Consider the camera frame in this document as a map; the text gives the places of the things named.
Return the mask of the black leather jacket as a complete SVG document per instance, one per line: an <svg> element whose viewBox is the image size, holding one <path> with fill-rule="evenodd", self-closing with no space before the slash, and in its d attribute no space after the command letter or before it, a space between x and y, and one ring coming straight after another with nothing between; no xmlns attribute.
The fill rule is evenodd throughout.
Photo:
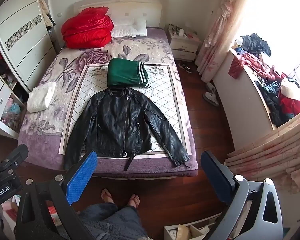
<svg viewBox="0 0 300 240"><path fill-rule="evenodd" d="M79 162L82 150L99 157L127 158L128 170L137 155L152 148L155 138L178 167L190 156L162 111L132 88L107 88L94 94L75 122L64 155L68 170Z"/></svg>

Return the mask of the white pillow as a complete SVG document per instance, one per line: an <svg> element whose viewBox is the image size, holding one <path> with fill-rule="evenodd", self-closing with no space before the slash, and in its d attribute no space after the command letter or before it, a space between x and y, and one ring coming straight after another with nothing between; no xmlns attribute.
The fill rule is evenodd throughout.
<svg viewBox="0 0 300 240"><path fill-rule="evenodd" d="M111 31L112 37L137 37L147 36L146 19L144 18L112 18L114 29Z"/></svg>

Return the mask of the white slipper pair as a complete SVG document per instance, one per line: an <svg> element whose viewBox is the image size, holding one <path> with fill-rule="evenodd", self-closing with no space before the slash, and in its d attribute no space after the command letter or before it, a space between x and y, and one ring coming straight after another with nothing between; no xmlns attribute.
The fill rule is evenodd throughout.
<svg viewBox="0 0 300 240"><path fill-rule="evenodd" d="M216 88L215 86L210 83L210 82L207 82L206 83L206 88L207 88L207 92L205 92L203 94L203 98L209 102L210 104L218 107L219 106L219 102L217 100L217 95L216 95Z"/></svg>

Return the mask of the red quilt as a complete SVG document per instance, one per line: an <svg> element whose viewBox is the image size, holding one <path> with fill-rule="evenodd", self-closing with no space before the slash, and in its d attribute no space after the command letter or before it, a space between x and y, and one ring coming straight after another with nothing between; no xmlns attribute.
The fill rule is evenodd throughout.
<svg viewBox="0 0 300 240"><path fill-rule="evenodd" d="M68 19L61 28L65 45L70 49L102 48L111 42L114 24L108 7L85 8Z"/></svg>

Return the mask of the green folded sweater white stripes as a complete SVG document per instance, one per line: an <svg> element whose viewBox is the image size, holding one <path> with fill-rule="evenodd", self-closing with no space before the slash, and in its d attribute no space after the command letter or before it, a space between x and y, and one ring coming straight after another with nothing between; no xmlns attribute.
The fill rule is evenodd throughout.
<svg viewBox="0 0 300 240"><path fill-rule="evenodd" d="M107 86L149 88L145 64L127 59L111 59L108 64Z"/></svg>

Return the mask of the white open drawer cabinet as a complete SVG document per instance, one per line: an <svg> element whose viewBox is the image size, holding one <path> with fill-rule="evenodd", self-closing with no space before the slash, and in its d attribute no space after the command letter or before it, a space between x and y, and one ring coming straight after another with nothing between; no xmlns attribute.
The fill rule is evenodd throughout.
<svg viewBox="0 0 300 240"><path fill-rule="evenodd" d="M17 140L26 106L0 76L0 135Z"/></svg>

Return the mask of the dark shoe on floor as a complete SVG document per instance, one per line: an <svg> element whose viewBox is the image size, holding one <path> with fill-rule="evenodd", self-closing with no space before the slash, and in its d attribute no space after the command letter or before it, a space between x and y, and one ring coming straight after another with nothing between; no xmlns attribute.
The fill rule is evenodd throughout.
<svg viewBox="0 0 300 240"><path fill-rule="evenodd" d="M191 68L186 63L181 62L178 64L178 66L179 68L185 70L187 73L192 74Z"/></svg>

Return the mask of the white box on floor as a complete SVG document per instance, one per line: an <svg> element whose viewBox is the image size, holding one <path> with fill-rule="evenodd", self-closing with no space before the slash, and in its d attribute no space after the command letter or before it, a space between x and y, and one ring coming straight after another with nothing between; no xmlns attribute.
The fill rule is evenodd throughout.
<svg viewBox="0 0 300 240"><path fill-rule="evenodd" d="M164 239L203 239L221 213L192 223L164 227Z"/></svg>

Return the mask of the pink floral curtain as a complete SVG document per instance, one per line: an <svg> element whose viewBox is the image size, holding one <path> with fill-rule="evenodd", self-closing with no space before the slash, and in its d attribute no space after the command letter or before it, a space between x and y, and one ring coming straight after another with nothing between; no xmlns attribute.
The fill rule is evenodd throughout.
<svg viewBox="0 0 300 240"><path fill-rule="evenodd" d="M247 0L221 0L212 27L195 60L204 83L212 81L230 50Z"/></svg>

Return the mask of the purple floral bed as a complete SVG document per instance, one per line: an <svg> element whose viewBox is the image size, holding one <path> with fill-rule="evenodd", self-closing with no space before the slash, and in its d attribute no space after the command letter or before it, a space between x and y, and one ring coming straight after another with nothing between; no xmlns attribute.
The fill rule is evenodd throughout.
<svg viewBox="0 0 300 240"><path fill-rule="evenodd" d="M41 84L55 82L56 90L52 102L46 110L25 115L18 142L29 149L27 162L43 168L60 171L64 155L58 150L69 103L78 78L87 65L106 64L113 58L143 62L144 64L166 64L174 73L174 86L182 111L183 123L191 147L189 161L174 166L169 156L155 139L152 148L138 155L128 170L124 170L125 158L98 158L95 175L111 178L166 178L190 177L198 173L198 163L194 138L186 107L186 100L167 35L164 31L163 0L85 0L74 4L77 14L85 8L108 7L108 15L115 19L144 18L147 23L147 36L115 37L105 47L96 49L64 48L56 56L44 74Z"/></svg>

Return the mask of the person legs grey trousers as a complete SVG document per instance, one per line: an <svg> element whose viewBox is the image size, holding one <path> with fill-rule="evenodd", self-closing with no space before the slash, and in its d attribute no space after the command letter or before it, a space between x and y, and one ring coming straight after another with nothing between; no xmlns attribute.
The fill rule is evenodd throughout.
<svg viewBox="0 0 300 240"><path fill-rule="evenodd" d="M123 208L114 203L107 189L102 190L101 199L103 203L91 205L79 213L94 239L149 239L137 210L139 196L133 194Z"/></svg>

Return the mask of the white wardrobe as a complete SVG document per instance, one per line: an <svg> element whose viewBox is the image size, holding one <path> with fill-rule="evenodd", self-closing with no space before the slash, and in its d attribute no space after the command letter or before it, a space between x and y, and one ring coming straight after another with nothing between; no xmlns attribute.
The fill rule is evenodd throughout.
<svg viewBox="0 0 300 240"><path fill-rule="evenodd" d="M0 52L27 92L38 86L56 57L38 0L4 0Z"/></svg>

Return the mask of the white diamond pattern mat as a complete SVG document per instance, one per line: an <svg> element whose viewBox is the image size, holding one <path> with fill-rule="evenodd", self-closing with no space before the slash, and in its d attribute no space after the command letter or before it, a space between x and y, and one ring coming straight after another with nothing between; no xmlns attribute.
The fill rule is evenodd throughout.
<svg viewBox="0 0 300 240"><path fill-rule="evenodd" d="M83 68L69 103L58 150L59 155L65 154L74 124L87 102L94 94L107 88L107 70L108 66L106 64L87 65ZM147 96L162 111L188 154L191 155L187 127L183 123L183 113L180 110L178 94L174 86L174 73L166 64L145 64L145 70L148 74L150 87L135 87L134 89Z"/></svg>

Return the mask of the white folded cloth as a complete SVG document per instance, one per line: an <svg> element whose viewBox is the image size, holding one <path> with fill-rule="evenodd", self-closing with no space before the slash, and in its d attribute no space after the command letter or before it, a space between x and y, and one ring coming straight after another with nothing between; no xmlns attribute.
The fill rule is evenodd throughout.
<svg viewBox="0 0 300 240"><path fill-rule="evenodd" d="M52 102L56 90L55 82L47 82L38 87L34 87L29 93L26 109L30 113L46 110Z"/></svg>

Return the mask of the white nightstand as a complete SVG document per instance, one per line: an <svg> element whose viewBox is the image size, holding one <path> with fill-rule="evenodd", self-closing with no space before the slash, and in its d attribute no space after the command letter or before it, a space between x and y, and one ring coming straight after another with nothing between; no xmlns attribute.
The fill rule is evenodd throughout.
<svg viewBox="0 0 300 240"><path fill-rule="evenodd" d="M170 24L168 27L167 37L170 44L171 52L175 60L191 62L197 56L197 51L202 44L196 35L186 34L180 36L177 31L180 30L175 25Z"/></svg>

